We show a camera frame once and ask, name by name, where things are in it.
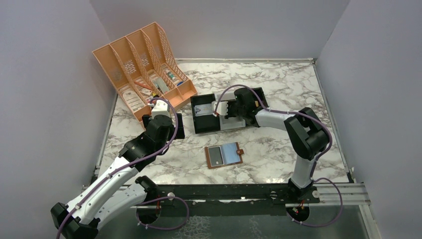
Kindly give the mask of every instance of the white marble surface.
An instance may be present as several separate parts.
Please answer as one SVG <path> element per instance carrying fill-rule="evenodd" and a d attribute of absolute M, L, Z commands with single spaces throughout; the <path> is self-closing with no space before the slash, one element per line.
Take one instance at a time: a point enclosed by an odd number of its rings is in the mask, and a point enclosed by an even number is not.
<path fill-rule="evenodd" d="M 234 84 L 262 87 L 268 104 L 274 109 L 311 107 L 332 132 L 311 63 L 182 63 L 179 66 L 192 79 L 199 95 L 223 91 Z M 285 131 L 249 127 L 195 134 L 190 104 L 179 112 L 183 114 L 186 138 L 175 140 L 164 156 L 157 157 L 136 177 L 147 175 L 157 184 L 212 184 L 283 183 L 292 175 L 296 156 Z M 141 125 L 118 98 L 100 174 L 110 166 L 124 143 L 142 131 Z M 204 147 L 230 142 L 239 142 L 244 149 L 243 163 L 208 169 Z M 320 159 L 314 177 L 347 182 L 335 138 L 331 150 Z"/>

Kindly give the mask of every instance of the white arm segment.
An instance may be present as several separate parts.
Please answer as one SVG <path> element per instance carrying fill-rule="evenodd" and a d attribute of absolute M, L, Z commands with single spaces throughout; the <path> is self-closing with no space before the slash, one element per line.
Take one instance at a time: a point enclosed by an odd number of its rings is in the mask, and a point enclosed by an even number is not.
<path fill-rule="evenodd" d="M 115 169 L 129 163 L 125 158 L 116 157 L 113 164 L 104 172 L 100 177 L 91 186 L 89 186 L 83 193 L 78 195 L 76 198 L 67 203 L 69 209 L 71 210 L 79 203 L 82 198 L 87 195 L 100 181 L 108 176 L 109 173 L 113 172 Z M 112 178 L 105 181 L 82 205 L 81 208 L 76 210 L 72 216 L 74 218 L 79 217 L 81 219 L 81 224 L 89 224 L 94 216 L 101 209 L 103 204 L 130 178 L 134 177 L 138 173 L 138 170 L 133 167 L 127 167 Z"/>
<path fill-rule="evenodd" d="M 307 160 L 296 155 L 295 170 L 291 180 L 298 188 L 305 188 L 312 182 L 311 171 L 314 163 L 315 158 Z"/>
<path fill-rule="evenodd" d="M 129 207 L 142 203 L 145 198 L 145 189 L 137 183 L 130 185 L 124 191 L 117 192 L 106 203 L 104 203 L 94 216 L 95 218 L 100 219 L 97 229 L 100 230 L 111 219 L 127 210 Z"/>
<path fill-rule="evenodd" d="M 286 126 L 284 125 L 284 121 L 292 117 L 293 115 L 285 115 L 285 114 L 279 114 L 275 112 L 269 112 L 266 110 L 260 110 L 255 118 L 258 122 L 258 125 L 260 127 L 271 127 L 271 128 L 277 128 L 286 131 Z"/>
<path fill-rule="evenodd" d="M 269 112 L 266 110 L 261 110 L 256 114 L 255 118 L 260 127 L 271 127 L 286 130 L 284 121 L 291 116 L 293 115 L 284 115 L 275 112 Z M 307 160 L 297 155 L 295 171 L 293 172 L 291 180 L 298 188 L 305 188 L 310 183 L 312 183 L 311 171 L 314 163 L 315 158 L 313 158 L 312 160 Z"/>

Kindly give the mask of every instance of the cable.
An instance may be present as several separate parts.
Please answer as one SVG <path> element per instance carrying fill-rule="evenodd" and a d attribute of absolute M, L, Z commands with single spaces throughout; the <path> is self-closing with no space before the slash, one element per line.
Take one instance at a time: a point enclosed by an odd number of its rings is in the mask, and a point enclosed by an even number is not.
<path fill-rule="evenodd" d="M 301 203 L 299 204 L 299 206 L 297 206 L 297 208 L 298 208 L 298 207 L 300 207 L 300 208 L 302 208 L 302 209 L 303 209 L 303 207 L 304 207 L 304 206 L 303 206 L 303 203 L 304 203 L 304 202 L 305 202 L 305 200 L 302 200 L 302 201 L 301 201 Z"/>
<path fill-rule="evenodd" d="M 146 88 L 147 90 L 153 91 L 153 89 L 151 87 L 147 86 L 146 84 L 143 84 L 143 83 L 140 83 L 140 82 L 137 82 L 137 81 L 134 81 L 134 83 L 139 85 L 139 86 Z"/>
<path fill-rule="evenodd" d="M 170 104 L 170 102 L 168 101 L 168 100 L 166 100 L 166 99 L 163 99 L 163 98 L 153 98 L 151 101 L 156 101 L 156 100 L 162 100 L 162 101 L 164 101 L 164 102 L 166 102 L 169 106 L 170 106 L 170 108 L 171 108 L 171 110 L 172 110 L 172 112 L 173 112 L 173 115 L 175 116 L 174 118 L 175 118 L 175 129 L 174 129 L 174 133 L 173 133 L 173 135 L 172 135 L 172 137 L 170 138 L 170 140 L 168 141 L 168 143 L 167 144 L 165 144 L 162 148 L 160 148 L 158 151 L 156 151 L 156 152 L 154 152 L 154 153 L 152 153 L 152 154 L 150 154 L 150 155 L 148 155 L 148 156 L 145 156 L 145 157 L 143 157 L 143 158 L 139 158 L 139 159 L 137 159 L 137 160 L 135 160 L 135 161 L 133 161 L 133 162 L 130 162 L 130 163 L 127 163 L 127 164 L 125 164 L 125 165 L 123 165 L 123 166 L 121 166 L 121 167 L 119 167 L 119 168 L 117 168 L 116 170 L 114 170 L 113 172 L 111 172 L 109 175 L 110 175 L 110 177 L 105 177 L 105 178 L 103 178 L 91 191 L 89 191 L 83 198 L 82 198 L 82 200 L 79 202 L 79 203 L 77 203 L 76 204 L 76 207 L 81 207 L 81 205 L 105 182 L 105 181 L 107 181 L 109 178 L 111 178 L 114 174 L 116 174 L 116 173 L 118 173 L 119 171 L 121 171 L 122 169 L 124 169 L 124 168 L 127 168 L 127 167 L 130 167 L 130 166 L 132 166 L 132 165 L 134 165 L 134 164 L 137 164 L 137 163 L 139 163 L 139 162 L 141 162 L 141 161 L 144 161 L 144 160 L 146 160 L 146 159 L 149 159 L 149 158 L 151 158 L 151 157 L 154 157 L 154 156 L 157 156 L 158 154 L 160 154 L 161 152 L 163 152 L 166 148 L 168 148 L 169 146 L 170 146 L 170 144 L 173 142 L 173 140 L 176 138 L 176 134 L 177 134 L 177 129 L 178 129 L 178 127 L 179 127 L 179 121 L 177 120 L 177 113 L 176 113 L 176 110 L 174 109 L 174 107 Z M 62 230 L 63 230 L 63 228 L 64 228 L 64 226 L 65 226 L 65 224 L 66 224 L 66 222 L 67 222 L 67 220 L 72 216 L 72 214 L 77 210 L 76 209 L 76 207 L 74 208 L 74 209 L 72 209 L 68 214 L 67 214 L 67 216 L 64 218 L 64 220 L 62 221 L 62 223 L 60 224 L 60 226 L 59 226 L 59 229 L 58 229 L 58 231 L 57 231 L 57 235 L 56 235 L 56 239 L 60 239 L 60 234 L 62 233 Z"/>
<path fill-rule="evenodd" d="M 299 222 L 296 219 L 292 218 L 292 216 L 290 216 L 290 214 L 287 213 L 287 215 L 292 219 L 293 222 L 295 222 L 297 224 L 300 224 L 302 226 L 306 226 L 306 227 L 322 228 L 322 227 L 326 227 L 326 226 L 329 226 L 329 225 L 337 222 L 337 220 L 340 218 L 341 213 L 343 212 L 343 197 L 341 196 L 340 189 L 337 187 L 337 185 L 335 183 L 333 183 L 328 178 L 318 178 L 318 179 L 315 180 L 315 182 L 318 182 L 320 180 L 326 180 L 326 181 L 330 182 L 334 186 L 334 188 L 337 190 L 337 192 L 338 192 L 338 196 L 340 198 L 340 211 L 338 212 L 337 216 L 335 216 L 335 218 L 333 220 L 329 221 L 328 223 L 324 223 L 324 224 L 320 224 L 320 225 L 314 225 L 314 224 Z"/>
<path fill-rule="evenodd" d="M 249 86 L 246 86 L 246 85 L 241 85 L 241 84 L 237 84 L 237 85 L 232 85 L 232 86 L 229 86 L 227 89 L 225 89 L 225 90 L 222 92 L 222 94 L 221 94 L 221 95 L 220 95 L 220 97 L 218 98 L 217 104 L 216 104 L 216 106 L 215 106 L 214 114 L 216 114 L 216 115 L 217 115 L 217 107 L 218 107 L 218 104 L 220 104 L 221 98 L 223 97 L 224 93 L 226 93 L 229 89 L 231 89 L 231 88 L 233 88 L 233 87 L 238 87 L 238 86 L 239 86 L 239 87 L 245 87 L 245 88 L 247 88 L 248 90 L 250 90 L 250 91 L 251 91 L 251 92 L 255 95 L 256 99 L 258 99 L 258 102 L 259 102 L 259 104 L 261 105 L 261 107 L 262 107 L 264 110 L 268 111 L 268 112 L 275 112 L 275 113 L 280 113 L 280 114 L 285 114 L 285 115 L 288 115 L 288 114 L 300 115 L 300 116 L 303 116 L 303 117 L 308 118 L 308 119 L 310 119 L 310 120 L 313 120 L 314 122 L 316 122 L 316 123 L 318 123 L 319 125 L 321 125 L 322 129 L 323 129 L 323 130 L 325 131 L 325 133 L 328 135 L 328 141 L 329 141 L 329 143 L 328 143 L 328 147 L 327 147 L 324 151 L 322 151 L 320 154 L 317 154 L 317 155 L 316 155 L 316 157 L 315 157 L 315 163 L 314 163 L 314 165 L 313 165 L 313 167 L 312 167 L 312 171 L 311 171 L 311 177 L 312 177 L 312 176 L 314 175 L 315 167 L 316 167 L 316 165 L 317 165 L 317 162 L 318 162 L 319 158 L 321 158 L 321 156 L 323 156 L 325 153 L 327 153 L 327 152 L 330 150 L 331 146 L 332 146 L 332 136 L 331 136 L 331 133 L 330 133 L 330 131 L 328 130 L 327 126 L 325 126 L 325 124 L 323 124 L 323 123 L 322 123 L 322 122 L 320 122 L 319 120 L 317 120 L 317 119 L 315 119 L 315 118 L 313 118 L 313 117 L 311 117 L 311 116 L 308 116 L 308 115 L 306 115 L 306 114 L 303 114 L 303 113 L 301 113 L 301 112 L 296 112 L 296 111 L 277 111 L 277 110 L 270 110 L 269 108 L 265 107 L 264 103 L 262 103 L 262 100 L 259 98 L 259 96 L 256 94 L 256 92 L 255 92 L 255 91 L 253 91 L 253 89 L 251 89 Z"/>
<path fill-rule="evenodd" d="M 315 167 L 316 167 L 316 164 L 317 164 L 317 162 L 318 162 L 319 158 L 321 158 L 321 156 L 323 156 L 325 153 L 327 153 L 327 152 L 330 150 L 331 146 L 332 146 L 332 136 L 331 136 L 331 133 L 330 133 L 330 131 L 328 130 L 327 126 L 325 126 L 325 124 L 323 124 L 323 123 L 322 123 L 322 122 L 320 122 L 319 120 L 317 120 L 317 119 L 315 119 L 315 118 L 313 118 L 313 117 L 311 117 L 311 116 L 308 116 L 308 115 L 306 115 L 306 114 L 303 114 L 303 113 L 301 113 L 301 112 L 295 112 L 295 111 L 293 111 L 293 112 L 287 112 L 287 111 L 270 110 L 270 109 L 268 109 L 267 107 L 265 107 L 264 103 L 263 103 L 263 102 L 262 102 L 262 100 L 259 98 L 259 96 L 256 94 L 256 92 L 255 92 L 255 91 L 253 91 L 253 89 L 251 89 L 250 87 L 248 87 L 248 86 L 246 86 L 246 85 L 241 85 L 241 84 L 237 84 L 237 85 L 232 85 L 232 86 L 229 86 L 227 89 L 225 89 L 225 90 L 222 92 L 222 94 L 221 94 L 221 95 L 220 95 L 220 97 L 218 98 L 217 104 L 216 104 L 216 106 L 215 106 L 214 114 L 216 114 L 216 115 L 217 115 L 217 107 L 218 107 L 218 104 L 220 103 L 221 98 L 223 97 L 224 93 L 226 93 L 229 89 L 231 89 L 231 88 L 233 88 L 233 87 L 245 87 L 245 88 L 247 88 L 248 90 L 250 90 L 250 91 L 251 91 L 251 92 L 255 95 L 256 99 L 258 100 L 259 105 L 261 105 L 261 107 L 262 107 L 264 110 L 266 110 L 266 111 L 269 111 L 269 112 L 275 112 L 275 113 L 280 113 L 280 114 L 285 114 L 285 115 L 288 115 L 288 114 L 300 115 L 300 116 L 303 116 L 303 117 L 308 118 L 308 119 L 310 119 L 310 120 L 313 120 L 314 122 L 316 122 L 316 123 L 318 123 L 319 125 L 321 125 L 322 129 L 323 129 L 323 130 L 325 131 L 325 133 L 328 135 L 328 141 L 329 141 L 329 144 L 328 144 L 328 147 L 327 147 L 324 151 L 322 151 L 320 154 L 317 154 L 317 155 L 316 155 L 316 157 L 315 157 L 315 163 L 314 163 L 314 165 L 313 165 L 313 167 L 312 167 L 312 171 L 311 171 L 311 177 L 312 177 L 312 176 L 314 175 Z M 339 197 L 340 197 L 340 211 L 338 212 L 337 216 L 336 216 L 333 220 L 331 220 L 330 222 L 325 223 L 325 224 L 321 224 L 321 225 L 307 224 L 307 223 L 299 222 L 299 221 L 297 221 L 297 220 L 295 220 L 295 219 L 293 219 L 293 218 L 292 218 L 292 220 L 293 220 L 295 223 L 298 223 L 298 224 L 301 224 L 301 225 L 303 225 L 303 226 L 307 226 L 307 227 L 319 228 L 319 227 L 326 227 L 326 226 L 329 226 L 329 225 L 331 225 L 331 224 L 335 223 L 335 222 L 338 220 L 338 218 L 340 218 L 340 215 L 341 215 L 341 213 L 343 212 L 343 198 L 342 198 L 342 196 L 341 196 L 341 193 L 340 193 L 339 188 L 336 186 L 336 184 L 334 184 L 334 183 L 333 183 L 331 180 L 329 180 L 328 178 L 318 178 L 318 179 L 316 179 L 314 182 L 318 182 L 318 181 L 320 181 L 320 180 L 326 180 L 326 181 L 330 182 L 330 183 L 334 186 L 334 188 L 337 190 L 338 195 L 339 195 Z"/>
<path fill-rule="evenodd" d="M 170 198 L 174 198 L 174 199 L 180 200 L 180 201 L 182 201 L 183 204 L 185 204 L 185 207 L 186 207 L 186 217 L 185 217 L 185 220 L 181 224 L 179 224 L 179 225 L 177 225 L 175 227 L 172 227 L 172 228 L 161 228 L 161 227 L 151 226 L 149 224 L 142 223 L 141 220 L 138 217 L 138 214 L 136 214 L 136 219 L 138 220 L 138 225 L 143 225 L 143 226 L 145 226 L 145 228 L 153 228 L 153 229 L 164 230 L 164 231 L 171 231 L 171 230 L 175 230 L 175 229 L 179 229 L 179 228 L 183 227 L 188 222 L 188 220 L 189 220 L 189 206 L 188 206 L 188 204 L 186 203 L 185 200 L 183 200 L 183 199 L 181 199 L 179 197 L 162 197 L 162 198 L 156 198 L 156 199 L 151 200 L 151 201 L 143 202 L 143 203 L 141 203 L 139 205 L 153 203 L 153 202 L 156 202 L 156 201 L 160 201 L 160 200 L 163 200 L 163 199 L 170 199 Z"/>

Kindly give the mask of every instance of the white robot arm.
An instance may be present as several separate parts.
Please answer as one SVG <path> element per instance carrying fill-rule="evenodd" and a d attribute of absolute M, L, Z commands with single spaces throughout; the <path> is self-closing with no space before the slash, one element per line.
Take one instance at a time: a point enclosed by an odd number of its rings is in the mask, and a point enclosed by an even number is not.
<path fill-rule="evenodd" d="M 295 198 L 302 198 L 313 186 L 315 164 L 318 156 L 326 149 L 330 135 L 315 122 L 319 120 L 310 108 L 304 108 L 297 115 L 263 109 L 257 106 L 252 92 L 247 88 L 234 91 L 234 98 L 234 101 L 213 103 L 214 115 L 225 119 L 241 117 L 247 125 L 287 131 L 298 154 L 288 187 Z M 143 176 L 145 180 L 137 180 L 126 190 L 117 191 L 127 180 L 153 162 L 159 150 L 163 154 L 173 139 L 185 137 L 181 114 L 173 111 L 177 115 L 174 126 L 170 108 L 173 110 L 166 100 L 157 100 L 152 116 L 143 117 L 146 131 L 127 142 L 114 163 L 83 193 L 67 204 L 57 203 L 51 209 L 54 224 L 59 229 L 58 237 L 62 233 L 67 239 L 93 239 L 99 229 L 123 210 L 157 197 L 153 192 L 156 185 L 146 176 Z"/>

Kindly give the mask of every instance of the gray wall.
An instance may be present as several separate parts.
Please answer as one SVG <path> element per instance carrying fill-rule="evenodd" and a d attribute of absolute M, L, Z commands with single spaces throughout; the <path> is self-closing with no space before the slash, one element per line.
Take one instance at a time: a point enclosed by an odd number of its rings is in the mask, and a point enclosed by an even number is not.
<path fill-rule="evenodd" d="M 349 0 L 91 0 L 111 40 L 154 21 L 177 58 L 318 57 Z"/>
<path fill-rule="evenodd" d="M 351 0 L 316 62 L 384 239 L 421 238 L 422 1 Z"/>
<path fill-rule="evenodd" d="M 50 208 L 89 182 L 114 90 L 87 0 L 2 1 L 0 238 L 55 238 Z"/>

